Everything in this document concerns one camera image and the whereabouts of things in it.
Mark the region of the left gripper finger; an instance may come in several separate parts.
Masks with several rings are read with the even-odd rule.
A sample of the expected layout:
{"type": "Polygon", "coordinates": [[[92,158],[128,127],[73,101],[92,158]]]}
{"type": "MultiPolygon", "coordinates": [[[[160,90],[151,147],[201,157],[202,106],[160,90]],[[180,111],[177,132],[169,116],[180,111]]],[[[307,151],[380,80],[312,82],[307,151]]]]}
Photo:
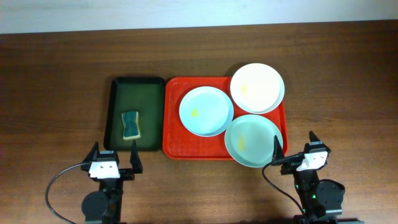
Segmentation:
{"type": "Polygon", "coordinates": [[[82,163],[88,163],[88,162],[92,162],[93,160],[95,160],[98,152],[99,152],[99,144],[96,141],[94,143],[93,147],[91,148],[91,150],[89,151],[89,153],[87,154],[87,156],[82,161],[82,163]]]}
{"type": "Polygon", "coordinates": [[[138,155],[137,144],[135,140],[133,140],[132,142],[130,163],[132,165],[133,170],[142,170],[142,163],[138,155]]]}

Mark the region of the pale green plate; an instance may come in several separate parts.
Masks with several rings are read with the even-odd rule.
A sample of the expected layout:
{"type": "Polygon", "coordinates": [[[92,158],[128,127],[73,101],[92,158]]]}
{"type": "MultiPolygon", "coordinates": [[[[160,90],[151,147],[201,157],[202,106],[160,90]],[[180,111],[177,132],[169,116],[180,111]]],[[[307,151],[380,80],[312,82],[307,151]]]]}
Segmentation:
{"type": "Polygon", "coordinates": [[[247,114],[231,122],[224,135],[224,144],[236,162],[260,168],[272,160],[275,137],[284,146],[282,133],[271,120],[247,114]]]}

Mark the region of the green and yellow sponge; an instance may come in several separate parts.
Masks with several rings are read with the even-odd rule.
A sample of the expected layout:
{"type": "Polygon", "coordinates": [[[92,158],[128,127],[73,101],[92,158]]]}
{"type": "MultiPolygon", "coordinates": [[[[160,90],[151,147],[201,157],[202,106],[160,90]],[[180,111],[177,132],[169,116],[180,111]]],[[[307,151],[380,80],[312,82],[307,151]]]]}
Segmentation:
{"type": "Polygon", "coordinates": [[[141,137],[139,129],[139,113],[137,111],[127,111],[121,115],[123,123],[123,139],[133,140],[141,137]]]}

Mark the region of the light blue plate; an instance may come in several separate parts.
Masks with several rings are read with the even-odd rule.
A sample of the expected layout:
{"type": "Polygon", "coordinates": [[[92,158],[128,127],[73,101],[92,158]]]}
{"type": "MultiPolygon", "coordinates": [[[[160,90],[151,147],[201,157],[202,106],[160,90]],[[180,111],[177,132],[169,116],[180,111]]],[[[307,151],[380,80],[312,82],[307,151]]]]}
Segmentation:
{"type": "Polygon", "coordinates": [[[212,86],[200,86],[182,98],[178,113],[189,132],[213,137],[225,131],[232,122],[234,107],[225,92],[212,86]]]}

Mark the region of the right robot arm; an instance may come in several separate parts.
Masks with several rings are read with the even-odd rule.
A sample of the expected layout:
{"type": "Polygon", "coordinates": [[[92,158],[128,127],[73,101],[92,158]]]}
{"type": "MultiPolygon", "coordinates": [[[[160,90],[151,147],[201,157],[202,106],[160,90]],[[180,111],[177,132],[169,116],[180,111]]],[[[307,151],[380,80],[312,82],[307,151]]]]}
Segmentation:
{"type": "Polygon", "coordinates": [[[282,175],[293,175],[294,187],[300,198],[293,200],[301,211],[294,223],[337,223],[343,209],[344,185],[330,179],[319,179],[318,171],[327,165],[330,148],[309,132],[310,142],[302,152],[285,157],[281,142],[274,137],[270,166],[280,166],[282,175]]]}

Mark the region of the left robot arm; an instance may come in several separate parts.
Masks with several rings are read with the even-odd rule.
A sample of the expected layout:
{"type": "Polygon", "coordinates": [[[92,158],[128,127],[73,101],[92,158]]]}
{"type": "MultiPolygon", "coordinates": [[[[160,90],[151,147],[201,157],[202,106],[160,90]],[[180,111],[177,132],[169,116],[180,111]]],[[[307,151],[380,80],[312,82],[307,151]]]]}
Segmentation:
{"type": "Polygon", "coordinates": [[[130,168],[120,168],[116,151],[100,151],[98,143],[94,144],[81,167],[91,180],[99,183],[99,189],[89,193],[81,203],[85,223],[121,222],[123,184],[143,173],[136,142],[131,146],[130,163],[130,168]]]}

